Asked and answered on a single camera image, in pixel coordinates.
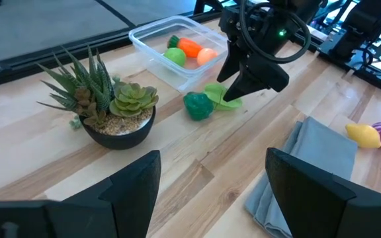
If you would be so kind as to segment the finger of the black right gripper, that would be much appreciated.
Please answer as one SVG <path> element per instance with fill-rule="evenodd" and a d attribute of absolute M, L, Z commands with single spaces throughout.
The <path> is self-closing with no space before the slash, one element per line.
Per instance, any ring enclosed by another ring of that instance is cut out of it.
<path fill-rule="evenodd" d="M 259 56 L 242 58 L 238 73 L 223 97 L 226 102 L 263 89 L 273 89 L 279 93 L 289 84 L 289 75 L 281 66 Z"/>
<path fill-rule="evenodd" d="M 218 74 L 217 82 L 222 83 L 239 71 L 239 63 L 243 53 L 235 43 L 228 41 L 228 55 Z"/>

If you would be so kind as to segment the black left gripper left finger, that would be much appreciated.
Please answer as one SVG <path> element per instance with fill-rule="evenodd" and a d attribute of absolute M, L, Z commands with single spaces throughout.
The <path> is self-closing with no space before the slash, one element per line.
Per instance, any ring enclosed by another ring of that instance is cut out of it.
<path fill-rule="evenodd" d="M 0 201 L 0 238 L 145 238 L 161 176 L 158 150 L 62 201 Z"/>

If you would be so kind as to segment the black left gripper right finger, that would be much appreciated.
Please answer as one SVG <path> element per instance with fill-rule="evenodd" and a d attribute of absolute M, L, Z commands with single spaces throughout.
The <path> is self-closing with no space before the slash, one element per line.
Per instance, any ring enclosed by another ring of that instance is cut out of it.
<path fill-rule="evenodd" d="M 265 168 L 293 238 L 381 238 L 381 193 L 273 147 Z"/>

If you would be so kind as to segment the peach coloured toy fruit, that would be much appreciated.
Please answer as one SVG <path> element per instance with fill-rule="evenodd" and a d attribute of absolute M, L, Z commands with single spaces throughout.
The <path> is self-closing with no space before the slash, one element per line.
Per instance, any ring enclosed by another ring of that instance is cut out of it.
<path fill-rule="evenodd" d="M 212 48 L 203 48 L 201 51 L 199 51 L 196 61 L 199 66 L 202 66 L 212 59 L 216 58 L 218 56 L 217 51 L 213 50 Z"/>

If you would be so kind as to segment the light green toy leaf vegetable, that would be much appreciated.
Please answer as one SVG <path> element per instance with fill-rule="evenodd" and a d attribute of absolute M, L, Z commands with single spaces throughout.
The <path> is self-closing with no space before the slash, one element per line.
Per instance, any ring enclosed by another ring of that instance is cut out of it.
<path fill-rule="evenodd" d="M 243 105 L 241 99 L 226 102 L 223 97 L 228 88 L 218 83 L 209 83 L 205 86 L 203 93 L 213 102 L 215 110 L 235 110 Z"/>

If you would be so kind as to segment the orange toy carrot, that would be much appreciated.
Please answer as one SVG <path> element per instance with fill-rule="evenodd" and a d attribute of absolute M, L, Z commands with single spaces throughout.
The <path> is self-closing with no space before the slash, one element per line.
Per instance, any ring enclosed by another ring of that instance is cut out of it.
<path fill-rule="evenodd" d="M 179 38 L 172 35 L 167 41 L 168 48 L 179 48 L 190 58 L 196 58 L 202 50 L 202 46 L 188 38 Z"/>

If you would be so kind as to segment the light green toy apple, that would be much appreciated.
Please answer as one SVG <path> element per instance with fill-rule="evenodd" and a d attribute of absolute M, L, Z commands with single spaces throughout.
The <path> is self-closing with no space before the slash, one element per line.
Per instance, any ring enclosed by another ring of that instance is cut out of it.
<path fill-rule="evenodd" d="M 187 60 L 185 52 L 180 48 L 168 48 L 163 55 L 181 67 L 185 65 Z"/>

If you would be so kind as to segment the dark green toy pepper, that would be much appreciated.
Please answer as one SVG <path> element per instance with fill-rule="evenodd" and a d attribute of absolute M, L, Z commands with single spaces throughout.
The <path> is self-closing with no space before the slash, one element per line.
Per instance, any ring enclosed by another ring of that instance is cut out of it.
<path fill-rule="evenodd" d="M 205 120 L 214 111 L 213 102 L 204 93 L 189 92 L 183 97 L 185 108 L 194 121 Z"/>

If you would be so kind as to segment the yellow toy lemon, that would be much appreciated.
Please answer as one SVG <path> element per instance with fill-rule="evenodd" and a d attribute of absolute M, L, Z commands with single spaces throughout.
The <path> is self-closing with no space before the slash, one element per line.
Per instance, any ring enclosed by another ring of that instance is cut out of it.
<path fill-rule="evenodd" d="M 347 136 L 361 148 L 378 149 L 381 147 L 379 132 L 367 124 L 347 124 Z"/>

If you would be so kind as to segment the grey folded cloth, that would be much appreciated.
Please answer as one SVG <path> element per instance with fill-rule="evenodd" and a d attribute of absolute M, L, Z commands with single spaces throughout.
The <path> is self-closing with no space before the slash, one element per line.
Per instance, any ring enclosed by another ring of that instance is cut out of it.
<path fill-rule="evenodd" d="M 295 124 L 281 150 L 329 173 L 350 179 L 357 148 L 353 140 L 308 117 Z M 293 238 L 266 174 L 248 196 L 245 209 L 270 238 Z"/>

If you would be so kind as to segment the succulents in black bowl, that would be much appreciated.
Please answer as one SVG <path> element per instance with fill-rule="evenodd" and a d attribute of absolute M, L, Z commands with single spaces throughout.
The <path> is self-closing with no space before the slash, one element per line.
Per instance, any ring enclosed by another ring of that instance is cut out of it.
<path fill-rule="evenodd" d="M 44 82 L 54 91 L 50 97 L 60 104 L 51 107 L 75 113 L 71 127 L 83 127 L 105 148 L 124 150 L 142 143 L 155 120 L 157 89 L 110 76 L 99 53 L 92 50 L 88 67 L 70 52 L 67 55 L 73 63 L 70 71 L 58 59 L 58 72 L 39 65 L 59 84 Z"/>

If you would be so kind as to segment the clear plastic container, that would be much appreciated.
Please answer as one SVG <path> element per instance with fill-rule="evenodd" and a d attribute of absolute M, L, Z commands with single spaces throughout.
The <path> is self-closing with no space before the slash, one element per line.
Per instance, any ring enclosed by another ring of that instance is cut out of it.
<path fill-rule="evenodd" d="M 212 48 L 218 56 L 199 66 L 187 56 L 183 67 L 167 59 L 167 41 L 172 35 L 188 38 L 202 48 Z M 180 92 L 191 91 L 201 81 L 215 78 L 227 56 L 227 39 L 200 23 L 183 16 L 172 16 L 140 26 L 129 32 L 129 39 L 140 53 L 144 67 Z"/>

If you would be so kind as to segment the black aluminium rig frame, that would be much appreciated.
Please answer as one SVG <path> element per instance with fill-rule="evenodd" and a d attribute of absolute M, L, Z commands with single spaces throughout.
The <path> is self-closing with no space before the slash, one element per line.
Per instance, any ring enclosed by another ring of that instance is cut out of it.
<path fill-rule="evenodd" d="M 51 70 L 78 60 L 132 44 L 129 32 L 172 16 L 188 17 L 221 34 L 222 11 L 205 6 L 193 13 L 196 0 L 2 0 L 0 5 L 0 85 Z M 333 10 L 333 4 L 319 8 L 312 21 Z M 308 51 L 323 41 L 312 36 Z"/>

